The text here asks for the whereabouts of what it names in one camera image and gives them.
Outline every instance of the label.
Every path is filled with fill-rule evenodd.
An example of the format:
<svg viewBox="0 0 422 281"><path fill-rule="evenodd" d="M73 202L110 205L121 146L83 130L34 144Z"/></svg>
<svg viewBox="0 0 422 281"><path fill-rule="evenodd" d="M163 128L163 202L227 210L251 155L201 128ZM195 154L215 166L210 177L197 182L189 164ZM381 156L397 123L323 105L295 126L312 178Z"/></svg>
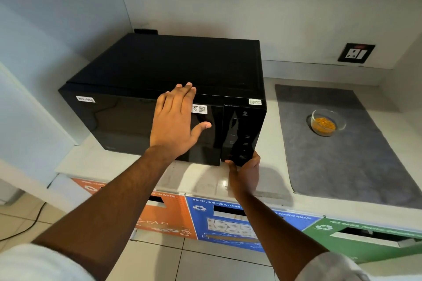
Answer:
<svg viewBox="0 0 422 281"><path fill-rule="evenodd" d="M82 96L77 95L76 98L79 101L85 101L85 102L93 102L93 103L95 103L95 100L94 100L93 97L82 97Z"/></svg>
<svg viewBox="0 0 422 281"><path fill-rule="evenodd" d="M254 106L262 106L261 99L249 99L249 104Z"/></svg>
<svg viewBox="0 0 422 281"><path fill-rule="evenodd" d="M192 113L208 114L208 106L192 105Z"/></svg>

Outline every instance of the orange bin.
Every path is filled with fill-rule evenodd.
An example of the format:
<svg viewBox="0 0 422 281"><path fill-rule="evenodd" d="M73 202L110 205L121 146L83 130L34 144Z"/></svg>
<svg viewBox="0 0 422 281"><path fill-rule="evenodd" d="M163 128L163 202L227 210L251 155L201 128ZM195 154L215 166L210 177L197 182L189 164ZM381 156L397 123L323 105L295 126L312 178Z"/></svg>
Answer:
<svg viewBox="0 0 422 281"><path fill-rule="evenodd" d="M92 195L106 185L98 181L71 179ZM153 191L136 228L197 239L186 198L184 195L175 193Z"/></svg>

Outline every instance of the white sleeve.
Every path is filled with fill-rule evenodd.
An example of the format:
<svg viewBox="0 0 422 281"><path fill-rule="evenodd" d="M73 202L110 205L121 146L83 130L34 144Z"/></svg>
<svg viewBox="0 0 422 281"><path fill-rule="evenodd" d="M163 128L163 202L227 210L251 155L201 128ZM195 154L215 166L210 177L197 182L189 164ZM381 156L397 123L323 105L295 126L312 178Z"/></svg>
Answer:
<svg viewBox="0 0 422 281"><path fill-rule="evenodd" d="M295 281L370 281L370 278L350 258L325 252L309 262Z"/></svg>
<svg viewBox="0 0 422 281"><path fill-rule="evenodd" d="M0 254L0 281L95 281L79 264L49 248L21 244Z"/></svg>

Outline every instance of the white countertop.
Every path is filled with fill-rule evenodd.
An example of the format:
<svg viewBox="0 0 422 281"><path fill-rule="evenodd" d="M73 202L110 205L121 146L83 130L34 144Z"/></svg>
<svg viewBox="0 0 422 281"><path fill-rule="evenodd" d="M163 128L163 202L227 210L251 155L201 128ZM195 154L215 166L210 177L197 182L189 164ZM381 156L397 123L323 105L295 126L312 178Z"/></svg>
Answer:
<svg viewBox="0 0 422 281"><path fill-rule="evenodd" d="M378 87L265 78L267 115L256 145L256 151L261 155L260 182L256 195L278 208L421 231L422 210L316 198L293 192L287 170L275 84L353 90L414 181L422 187L422 138ZM56 171L73 177L109 182L137 158L139 156L104 150L95 137L90 135L82 145L71 150ZM175 161L156 188L234 201L227 190L227 182L228 168L224 163L216 167Z"/></svg>

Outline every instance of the hand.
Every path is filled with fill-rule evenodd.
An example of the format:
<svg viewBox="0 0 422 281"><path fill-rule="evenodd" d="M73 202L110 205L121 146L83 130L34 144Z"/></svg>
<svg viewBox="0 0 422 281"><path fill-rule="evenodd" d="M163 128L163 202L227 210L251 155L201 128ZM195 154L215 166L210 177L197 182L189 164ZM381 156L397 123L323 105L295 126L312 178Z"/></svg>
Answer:
<svg viewBox="0 0 422 281"><path fill-rule="evenodd" d="M177 84L171 92L157 99L149 146L163 148L172 161L196 144L203 130L211 127L211 123L205 121L190 130L195 94L196 88L188 82L184 87Z"/></svg>
<svg viewBox="0 0 422 281"><path fill-rule="evenodd" d="M236 199L241 195L252 194L255 192L260 179L260 161L261 157L256 153L256 151L254 151L252 159L246 162L239 171L233 161L224 161L229 165L230 187L235 194Z"/></svg>

